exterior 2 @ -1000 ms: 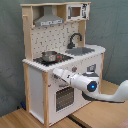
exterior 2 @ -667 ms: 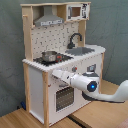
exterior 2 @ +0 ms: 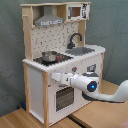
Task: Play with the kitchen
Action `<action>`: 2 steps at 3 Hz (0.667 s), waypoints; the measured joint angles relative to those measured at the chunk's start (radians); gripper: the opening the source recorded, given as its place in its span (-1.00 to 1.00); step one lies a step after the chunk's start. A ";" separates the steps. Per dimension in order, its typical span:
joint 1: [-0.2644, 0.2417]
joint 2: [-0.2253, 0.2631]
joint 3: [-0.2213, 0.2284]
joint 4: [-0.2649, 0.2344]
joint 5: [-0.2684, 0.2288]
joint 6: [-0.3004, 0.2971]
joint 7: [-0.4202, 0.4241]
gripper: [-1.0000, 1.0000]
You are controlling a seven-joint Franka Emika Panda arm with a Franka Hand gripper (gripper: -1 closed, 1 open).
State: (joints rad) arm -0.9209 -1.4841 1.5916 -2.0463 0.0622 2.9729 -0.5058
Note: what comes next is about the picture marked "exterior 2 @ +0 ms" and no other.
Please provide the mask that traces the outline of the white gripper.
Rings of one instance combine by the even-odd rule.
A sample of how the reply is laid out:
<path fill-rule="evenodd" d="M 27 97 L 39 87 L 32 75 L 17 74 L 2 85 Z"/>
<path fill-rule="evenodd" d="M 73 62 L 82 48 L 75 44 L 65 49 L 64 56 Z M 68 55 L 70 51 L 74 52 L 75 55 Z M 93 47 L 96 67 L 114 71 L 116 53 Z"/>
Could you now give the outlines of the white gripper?
<path fill-rule="evenodd" d="M 72 73 L 53 73 L 51 78 L 60 82 L 61 84 L 69 85 Z"/>

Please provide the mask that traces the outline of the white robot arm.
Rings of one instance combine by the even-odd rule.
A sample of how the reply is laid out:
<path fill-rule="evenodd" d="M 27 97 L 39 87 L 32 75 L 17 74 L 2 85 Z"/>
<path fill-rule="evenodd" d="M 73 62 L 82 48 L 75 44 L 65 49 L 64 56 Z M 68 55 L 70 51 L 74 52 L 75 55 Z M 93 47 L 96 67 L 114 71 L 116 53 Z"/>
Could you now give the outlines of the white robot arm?
<path fill-rule="evenodd" d="M 82 97 L 88 101 L 102 101 L 110 103 L 124 103 L 128 101 L 128 80 L 123 81 L 112 95 L 101 93 L 101 81 L 93 72 L 80 73 L 53 73 L 52 79 L 62 85 L 77 88 L 82 92 Z"/>

